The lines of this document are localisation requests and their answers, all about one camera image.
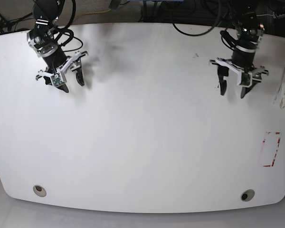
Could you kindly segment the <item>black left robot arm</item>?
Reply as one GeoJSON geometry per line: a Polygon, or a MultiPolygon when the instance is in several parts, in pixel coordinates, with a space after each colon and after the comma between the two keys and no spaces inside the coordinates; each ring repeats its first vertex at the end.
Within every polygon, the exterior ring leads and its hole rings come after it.
{"type": "Polygon", "coordinates": [[[220,94],[227,90],[229,71],[237,76],[237,85],[242,88],[241,98],[244,98],[254,86],[262,82],[262,75],[268,76],[269,71],[264,66],[254,66],[254,57],[259,42],[264,34],[264,25],[256,15],[258,2],[256,0],[231,0],[230,19],[237,32],[233,38],[228,31],[220,31],[221,41],[232,50],[230,59],[216,58],[210,63],[217,66],[220,94]]]}

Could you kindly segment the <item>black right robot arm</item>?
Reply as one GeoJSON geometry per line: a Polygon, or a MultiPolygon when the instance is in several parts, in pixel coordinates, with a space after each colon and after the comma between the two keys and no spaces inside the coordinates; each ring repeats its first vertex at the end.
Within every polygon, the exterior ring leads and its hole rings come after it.
{"type": "Polygon", "coordinates": [[[38,71],[36,80],[43,78],[46,85],[53,86],[65,93],[69,92],[67,87],[66,72],[71,70],[76,73],[76,80],[80,86],[85,85],[81,58],[88,52],[79,51],[83,42],[74,36],[69,28],[76,15],[76,2],[72,1],[72,12],[68,23],[60,28],[56,24],[63,11],[65,2],[63,0],[35,0],[33,1],[32,15],[35,19],[34,28],[27,33],[28,45],[42,58],[47,68],[38,71]],[[69,50],[74,52],[73,56],[67,56],[65,47],[73,39],[80,42],[80,48],[69,50]]]}

